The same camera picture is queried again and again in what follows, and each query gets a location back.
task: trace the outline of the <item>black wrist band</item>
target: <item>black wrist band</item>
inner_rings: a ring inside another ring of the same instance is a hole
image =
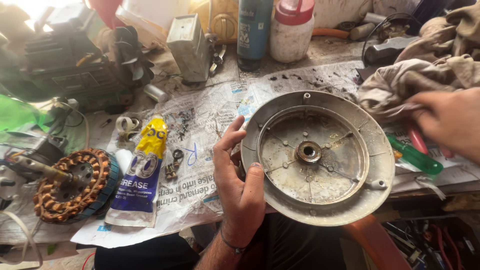
[[[225,238],[223,237],[223,232],[222,232],[222,231],[223,231],[223,230],[222,230],[222,227],[220,227],[220,236],[222,237],[223,242],[224,242],[226,245],[228,245],[229,247],[233,248],[233,249],[235,250],[235,253],[236,253],[236,254],[242,254],[243,251],[246,249],[246,247],[236,247],[236,246],[230,245],[230,244],[225,240]]]

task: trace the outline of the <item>red bottle cap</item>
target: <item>red bottle cap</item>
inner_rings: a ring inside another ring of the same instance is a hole
[[[302,25],[312,18],[315,0],[280,0],[275,19],[283,25]]]

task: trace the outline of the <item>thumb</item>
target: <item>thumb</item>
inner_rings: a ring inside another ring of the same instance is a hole
[[[252,163],[245,177],[242,201],[263,201],[264,199],[264,171],[260,163]]]
[[[412,118],[417,121],[417,124],[427,137],[432,138],[432,135],[436,134],[439,121],[430,110],[416,110],[412,112]]]

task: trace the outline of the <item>green plastic bag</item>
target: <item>green plastic bag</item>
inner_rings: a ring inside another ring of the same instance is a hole
[[[15,130],[26,123],[36,123],[44,131],[48,130],[43,125],[45,114],[34,106],[4,95],[0,95],[0,104],[0,131]]]

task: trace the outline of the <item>newspaper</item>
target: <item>newspaper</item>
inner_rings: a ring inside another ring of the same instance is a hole
[[[238,115],[244,115],[248,121],[259,106],[292,91],[326,91],[353,99],[357,91],[355,68],[362,67],[361,61],[347,61],[286,70],[261,78],[214,85],[157,104],[154,110],[144,116],[148,118],[154,113],[160,113],[168,125],[164,163],[173,161],[172,151],[176,149],[183,151],[184,158],[177,180],[167,181],[162,174],[154,228],[115,226],[106,224],[103,219],[91,217],[72,241],[112,248],[133,245],[198,224],[222,220],[223,211],[213,179],[212,148],[230,123]],[[184,136],[180,136],[182,124],[188,124]],[[117,139],[118,133],[114,131],[107,151],[114,153],[117,150]]]

